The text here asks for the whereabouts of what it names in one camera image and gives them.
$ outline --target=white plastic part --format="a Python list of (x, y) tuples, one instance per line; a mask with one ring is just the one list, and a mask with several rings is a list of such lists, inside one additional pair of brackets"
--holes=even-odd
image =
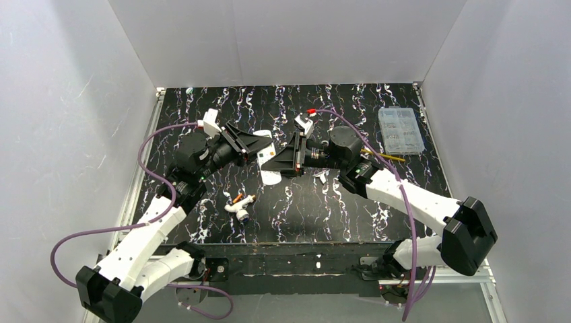
[[(416, 267), (446, 266), (440, 251), (436, 249), (442, 243), (442, 237), (432, 236), (416, 240)], [(399, 244), (395, 251), (395, 260), (401, 266), (410, 270), (412, 268), (412, 240), (406, 239)]]
[[(166, 197), (154, 198), (138, 223), (147, 223), (157, 217), (169, 204), (170, 200)], [(186, 216), (182, 208), (173, 207), (161, 220), (131, 230), (121, 243), (97, 264), (101, 268), (99, 273), (110, 281), (118, 278), (121, 281), (119, 286), (130, 291), (147, 260), (168, 233)]]
[[(367, 199), (387, 204), (400, 212), (406, 213), (403, 195), (399, 189), (395, 175), (389, 170), (378, 170), (371, 177), (372, 182), (366, 186)], [(442, 236), (444, 217), (452, 217), (458, 208), (458, 200), (444, 197), (420, 188), (406, 180), (402, 181), (414, 218), (426, 224), (432, 231)]]
[(193, 263), (190, 254), (176, 248), (161, 259), (149, 262), (135, 282), (135, 286), (144, 288), (141, 294), (143, 302), (175, 279), (187, 275)]
[(220, 133), (220, 127), (216, 124), (216, 117), (218, 116), (218, 110), (208, 109), (202, 118), (204, 132), (210, 137), (214, 137)]
[(224, 209), (227, 212), (235, 213), (236, 218), (238, 218), (238, 221), (242, 222), (248, 217), (248, 211), (246, 211), (245, 208), (248, 206), (248, 204), (254, 201), (255, 201), (255, 196), (248, 195), (245, 199), (242, 199), (241, 201), (234, 203), (233, 205), (226, 205)]
[[(258, 130), (253, 133), (256, 136), (271, 138), (271, 131)], [(266, 146), (264, 149), (258, 151), (258, 164), (260, 165), (260, 174), (262, 176), (262, 183), (264, 185), (276, 185), (281, 182), (281, 174), (270, 170), (262, 170), (262, 165), (275, 156), (275, 146), (273, 143)]]
[(300, 127), (302, 127), (305, 137), (311, 136), (311, 133), (313, 132), (313, 120), (309, 118), (307, 120), (302, 120), (301, 114), (298, 114), (294, 120)]

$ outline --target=small white connector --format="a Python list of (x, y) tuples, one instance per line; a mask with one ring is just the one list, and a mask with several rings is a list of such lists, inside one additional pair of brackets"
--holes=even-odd
[(255, 200), (255, 195), (248, 195), (245, 199), (238, 201), (233, 205), (226, 205), (224, 209), (227, 212), (235, 213), (238, 221), (244, 223), (250, 218), (248, 211), (246, 211), (246, 207), (248, 204), (253, 203)]

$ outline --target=white robot arm segment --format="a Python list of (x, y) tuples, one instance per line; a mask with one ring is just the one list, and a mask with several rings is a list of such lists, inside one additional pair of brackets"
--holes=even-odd
[[(366, 185), (367, 199), (378, 201), (406, 213), (403, 194), (391, 171), (378, 170), (371, 177), (372, 182)], [(406, 180), (402, 181), (409, 203), (413, 208), (414, 218), (426, 224), (432, 231), (442, 237), (446, 226), (445, 217), (452, 217), (457, 211), (459, 202), (456, 199), (434, 194)]]
[[(166, 197), (154, 198), (139, 223), (147, 223), (169, 204), (170, 200)], [(117, 248), (97, 264), (99, 273), (110, 281), (118, 279), (120, 287), (131, 290), (157, 247), (186, 216), (182, 208), (173, 207), (161, 220), (131, 230)]]

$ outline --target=floor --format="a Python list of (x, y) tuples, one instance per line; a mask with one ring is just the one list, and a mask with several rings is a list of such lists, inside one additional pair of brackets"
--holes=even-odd
[[(411, 84), (291, 85), (257, 87), (204, 87), (167, 89), (157, 128), (194, 121), (209, 108), (217, 108), (219, 122), (234, 121), (239, 129), (273, 132), (276, 150), (294, 134), (294, 117), (309, 108), (335, 109), (354, 122), (382, 151), (378, 109), (400, 106), (415, 110), (426, 150), (395, 162), (401, 176), (436, 194), (449, 196), (444, 173), (416, 92)], [(341, 121), (330, 115), (316, 118), (313, 137), (327, 139), (327, 131)], [(148, 166), (165, 172), (181, 136), (188, 129), (172, 131), (153, 142)], [(406, 216), (386, 205), (348, 193), (336, 181), (336, 171), (326, 184), (312, 177), (319, 170), (293, 180), (284, 178), (263, 186), (256, 162), (244, 168), (227, 166), (208, 178), (207, 194), (168, 237), (168, 243), (236, 242), (379, 242), (410, 237)], [(135, 221), (141, 217), (158, 184), (145, 178)], [(249, 206), (253, 221), (240, 224), (224, 211), (239, 193), (256, 194)], [(420, 236), (432, 231), (418, 223)]]
[[(178, 293), (192, 305), (198, 293)], [(301, 323), (301, 322), (401, 322), (403, 310), (386, 306), (377, 297), (357, 295), (239, 295), (234, 296), (234, 311), (219, 322)], [(199, 307), (221, 315), (228, 310), (223, 297), (207, 297)], [(175, 291), (163, 289), (148, 301), (135, 323), (213, 322), (178, 306)], [(437, 284), (415, 304), (407, 323), (492, 323), (479, 284)]]

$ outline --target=white enclosure panel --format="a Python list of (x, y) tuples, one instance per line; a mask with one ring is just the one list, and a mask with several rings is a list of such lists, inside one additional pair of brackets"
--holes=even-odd
[(454, 195), (481, 199), (509, 322), (568, 322), (571, 2), (469, 0), (423, 94)]
[(422, 81), (465, 0), (234, 0), (245, 84)]
[[(105, 0), (3, 1), (0, 87), (0, 321), (80, 322), (50, 251), (118, 221), (156, 91)], [(63, 274), (110, 239), (65, 244)]]
[(155, 86), (421, 81), (465, 0), (110, 0)]
[(157, 87), (241, 85), (232, 0), (109, 0)]

